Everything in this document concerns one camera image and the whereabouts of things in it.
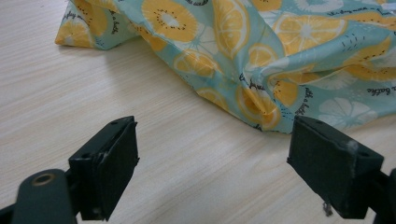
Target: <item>screw hole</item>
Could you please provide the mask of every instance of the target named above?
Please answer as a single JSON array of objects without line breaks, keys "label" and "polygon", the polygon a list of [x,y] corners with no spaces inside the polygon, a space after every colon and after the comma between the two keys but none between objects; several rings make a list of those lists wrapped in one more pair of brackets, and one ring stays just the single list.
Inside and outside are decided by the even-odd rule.
[{"label": "screw hole", "polygon": [[51,182],[53,180],[53,178],[55,178],[54,174],[43,174],[43,175],[36,177],[33,180],[32,185],[36,186],[36,187],[43,186],[43,185],[46,185],[49,182]]}]

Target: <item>lemon slice print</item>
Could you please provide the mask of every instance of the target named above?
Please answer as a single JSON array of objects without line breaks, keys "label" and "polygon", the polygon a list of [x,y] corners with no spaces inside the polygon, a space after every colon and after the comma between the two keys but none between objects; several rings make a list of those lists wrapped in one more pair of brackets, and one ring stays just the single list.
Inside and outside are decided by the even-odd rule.
[{"label": "lemon slice print", "polygon": [[224,110],[228,111],[227,102],[224,97],[216,90],[210,87],[201,88],[197,91],[198,95],[206,98],[206,100],[213,102]]},{"label": "lemon slice print", "polygon": [[99,7],[104,7],[114,12],[120,13],[116,5],[114,4],[113,0],[87,0],[87,1]]},{"label": "lemon slice print", "polygon": [[242,114],[251,122],[260,124],[264,130],[272,129],[279,123],[279,108],[269,95],[259,96],[251,89],[239,86],[235,97]]},{"label": "lemon slice print", "polygon": [[202,77],[213,77],[216,71],[221,72],[219,65],[207,54],[186,49],[174,59],[174,67],[182,72]]},{"label": "lemon slice print", "polygon": [[310,81],[314,81],[320,78],[315,73],[284,73],[280,75],[274,75],[273,77],[270,77],[270,79],[287,79],[295,84],[301,85],[305,84]]},{"label": "lemon slice print", "polygon": [[78,11],[90,27],[93,35],[102,35],[107,29],[107,18],[101,7],[92,5],[85,0],[75,1]]},{"label": "lemon slice print", "polygon": [[344,6],[343,0],[294,0],[297,8],[309,12],[329,12]]},{"label": "lemon slice print", "polygon": [[236,0],[213,0],[213,11],[219,50],[232,59],[248,41],[248,13]]},{"label": "lemon slice print", "polygon": [[247,67],[256,68],[268,65],[277,59],[274,50],[261,43],[252,45],[248,50]]},{"label": "lemon slice print", "polygon": [[281,0],[251,0],[251,2],[259,11],[278,10],[282,5]]},{"label": "lemon slice print", "polygon": [[59,28],[55,43],[58,45],[91,48],[92,38],[85,23],[67,21]]},{"label": "lemon slice print", "polygon": [[145,27],[132,23],[136,31],[145,39],[154,51],[160,51],[166,47],[166,42],[158,36],[152,35]]},{"label": "lemon slice print", "polygon": [[326,100],[318,110],[318,118],[337,129],[351,128],[378,118],[370,106],[339,97]]},{"label": "lemon slice print", "polygon": [[396,80],[395,67],[365,67],[363,65],[354,65],[346,68],[346,71],[360,79],[369,81],[391,81]]},{"label": "lemon slice print", "polygon": [[343,20],[320,16],[283,15],[274,24],[287,55],[311,49],[335,39],[347,27]]},{"label": "lemon slice print", "polygon": [[396,31],[396,17],[382,17],[376,12],[363,12],[342,17],[344,20],[359,21]]},{"label": "lemon slice print", "polygon": [[359,50],[349,59],[345,60],[343,66],[351,64],[363,64],[365,66],[371,66],[372,63],[370,61],[373,58],[381,56],[388,52],[390,42],[390,37],[388,37],[378,45],[372,45],[370,47]]},{"label": "lemon slice print", "polygon": [[298,86],[295,83],[279,80],[274,86],[274,96],[284,106],[289,107],[297,100]]},{"label": "lemon slice print", "polygon": [[195,38],[197,21],[181,4],[171,0],[145,0],[141,9],[157,34],[183,42]]}]

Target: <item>fabric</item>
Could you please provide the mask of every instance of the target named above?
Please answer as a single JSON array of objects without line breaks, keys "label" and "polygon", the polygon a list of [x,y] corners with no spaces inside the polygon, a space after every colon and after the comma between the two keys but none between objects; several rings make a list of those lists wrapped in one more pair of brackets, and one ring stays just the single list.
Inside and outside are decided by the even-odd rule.
[{"label": "fabric", "polygon": [[396,9],[385,0],[74,0],[56,43],[141,35],[200,96],[260,130],[295,115],[344,129],[396,111]]}]

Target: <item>wooden table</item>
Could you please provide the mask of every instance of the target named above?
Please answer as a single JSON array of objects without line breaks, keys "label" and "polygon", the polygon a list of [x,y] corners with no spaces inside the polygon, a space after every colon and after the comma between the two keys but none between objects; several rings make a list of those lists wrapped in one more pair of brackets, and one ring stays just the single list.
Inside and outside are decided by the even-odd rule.
[{"label": "wooden table", "polygon": [[[141,38],[101,51],[56,46],[65,0],[0,3],[0,207],[28,175],[134,115],[141,160],[109,223],[372,223],[325,217],[286,164],[290,136],[261,133],[210,104]],[[396,116],[347,134],[396,167]]]}]

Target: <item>cloth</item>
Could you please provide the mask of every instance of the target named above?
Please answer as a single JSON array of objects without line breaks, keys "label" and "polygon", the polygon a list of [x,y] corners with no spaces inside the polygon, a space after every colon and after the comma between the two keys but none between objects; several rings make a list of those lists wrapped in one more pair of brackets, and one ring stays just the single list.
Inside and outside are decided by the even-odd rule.
[{"label": "cloth", "polygon": [[200,96],[262,131],[304,115],[345,129],[396,111],[386,0],[74,0],[55,42],[142,36]]}]

